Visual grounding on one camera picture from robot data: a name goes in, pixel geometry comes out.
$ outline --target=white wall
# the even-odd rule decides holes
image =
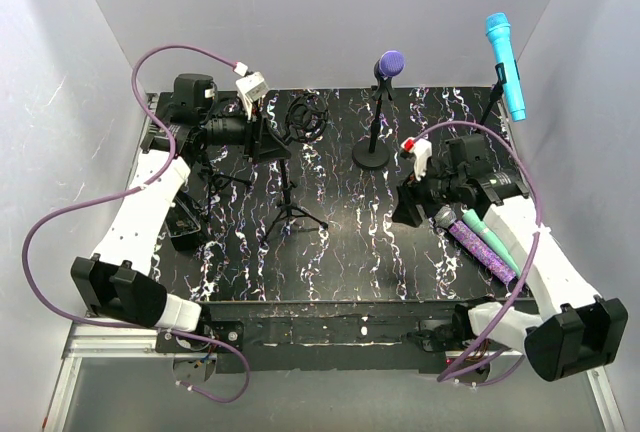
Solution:
[[[130,63],[147,49],[188,42],[242,60],[274,88],[366,87],[387,49],[402,50],[397,85],[484,85],[495,81],[484,20],[506,12],[516,53],[549,0],[97,0]],[[168,90],[176,70],[209,72],[225,89],[234,76],[179,51],[142,74]]]
[[[142,114],[130,66],[94,0],[0,0],[0,429],[40,430],[69,322],[47,311],[22,275],[28,228],[48,211],[121,190]],[[117,204],[56,220],[36,236],[32,265],[54,303],[83,313],[69,275]]]
[[[640,0],[551,0],[520,58],[527,120],[515,138],[544,221],[629,323],[608,368],[627,430],[640,430]]]

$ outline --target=mini tripod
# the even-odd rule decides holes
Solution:
[[[233,175],[220,174],[218,172],[213,172],[213,167],[211,167],[211,162],[209,161],[209,156],[206,151],[203,151],[200,159],[201,171],[200,176],[201,179],[204,180],[204,176],[207,177],[207,220],[211,217],[211,200],[213,196],[223,189],[227,188],[232,182],[238,182],[243,184],[245,187],[249,188],[252,186],[250,180],[240,179]]]
[[[302,207],[298,206],[291,199],[291,189],[296,188],[296,184],[289,180],[289,175],[287,174],[287,163],[284,159],[278,160],[278,168],[280,169],[280,177],[282,178],[282,202],[279,204],[280,212],[278,212],[277,217],[271,222],[267,233],[264,234],[264,237],[260,241],[262,245],[264,245],[269,239],[269,235],[275,228],[278,222],[290,222],[294,219],[311,219],[320,225],[323,229],[327,229],[329,224],[326,222],[314,217],[309,212],[307,212]]]

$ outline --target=purple microphone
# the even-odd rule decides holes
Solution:
[[[404,69],[404,55],[397,50],[388,50],[376,62],[373,73],[378,77],[395,77]]]
[[[487,246],[467,225],[458,220],[451,207],[445,205],[435,215],[438,227],[447,229],[465,249],[482,262],[502,283],[508,285],[516,273],[505,264],[496,253]]]

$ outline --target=red and white clip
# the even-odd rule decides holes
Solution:
[[[420,182],[427,174],[427,161],[433,154],[431,142],[427,139],[415,140],[413,137],[409,137],[402,143],[402,148],[405,152],[413,155],[413,173],[416,181]]]

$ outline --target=teal microphone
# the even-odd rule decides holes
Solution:
[[[480,217],[478,217],[475,210],[467,210],[462,216],[462,221],[467,224],[467,227],[473,230],[475,234],[504,261],[505,264],[511,267],[518,278],[520,278],[520,269],[513,260],[513,257],[511,257],[511,254],[509,254],[509,251],[498,236],[489,227],[487,227],[487,224],[480,220]]]

